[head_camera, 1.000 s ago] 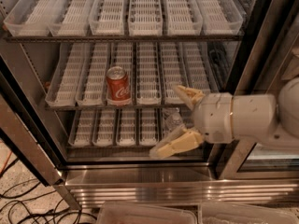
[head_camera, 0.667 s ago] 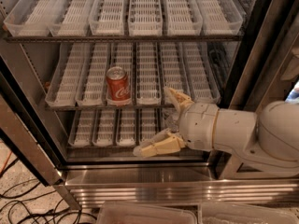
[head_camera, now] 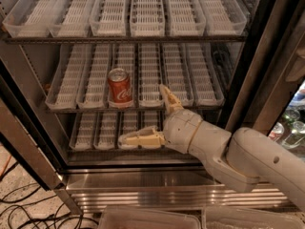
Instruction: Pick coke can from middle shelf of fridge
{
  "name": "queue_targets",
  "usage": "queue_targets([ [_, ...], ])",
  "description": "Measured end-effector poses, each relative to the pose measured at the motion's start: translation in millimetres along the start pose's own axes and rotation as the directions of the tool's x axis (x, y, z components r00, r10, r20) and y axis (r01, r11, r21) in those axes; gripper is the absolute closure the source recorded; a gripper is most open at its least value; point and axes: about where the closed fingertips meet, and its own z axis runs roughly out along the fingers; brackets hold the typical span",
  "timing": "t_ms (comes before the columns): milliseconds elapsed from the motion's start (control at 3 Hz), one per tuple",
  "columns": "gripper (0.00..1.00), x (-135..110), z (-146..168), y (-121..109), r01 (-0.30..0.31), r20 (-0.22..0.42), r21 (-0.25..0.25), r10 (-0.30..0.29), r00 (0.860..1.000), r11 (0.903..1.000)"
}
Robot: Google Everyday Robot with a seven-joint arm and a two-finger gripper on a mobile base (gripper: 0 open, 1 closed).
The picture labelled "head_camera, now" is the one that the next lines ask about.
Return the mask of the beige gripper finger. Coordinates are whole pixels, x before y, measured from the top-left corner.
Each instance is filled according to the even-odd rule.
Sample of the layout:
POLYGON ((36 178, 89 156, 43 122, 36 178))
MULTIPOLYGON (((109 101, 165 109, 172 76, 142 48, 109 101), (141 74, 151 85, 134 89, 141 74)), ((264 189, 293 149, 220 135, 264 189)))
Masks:
POLYGON ((180 99, 176 95, 174 95, 167 86, 160 84, 159 90, 164 100, 166 113, 168 115, 183 108, 180 99))
POLYGON ((148 126, 138 131, 121 135, 118 138, 118 147, 121 149, 158 149, 166 144, 164 134, 156 126, 148 126))

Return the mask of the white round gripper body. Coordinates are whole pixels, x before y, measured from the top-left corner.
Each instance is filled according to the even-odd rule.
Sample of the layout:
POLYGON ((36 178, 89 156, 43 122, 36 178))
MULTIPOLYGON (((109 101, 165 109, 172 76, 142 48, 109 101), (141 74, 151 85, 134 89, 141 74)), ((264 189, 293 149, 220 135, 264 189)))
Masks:
POLYGON ((187 154, 193 135, 202 121, 199 114, 187 109, 170 114, 163 123, 166 146, 181 154, 187 154))

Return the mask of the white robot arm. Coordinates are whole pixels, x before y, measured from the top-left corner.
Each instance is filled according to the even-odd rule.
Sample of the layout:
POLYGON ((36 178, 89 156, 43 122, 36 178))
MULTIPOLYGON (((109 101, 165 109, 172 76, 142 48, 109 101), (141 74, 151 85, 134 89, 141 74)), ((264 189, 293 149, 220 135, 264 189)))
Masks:
POLYGON ((149 126, 121 135, 119 147, 166 146, 196 157, 217 181, 239 193, 251 192, 260 180, 279 189, 305 211, 305 162, 251 128, 231 133, 186 108, 165 85, 159 86, 166 106, 163 130, 149 126))

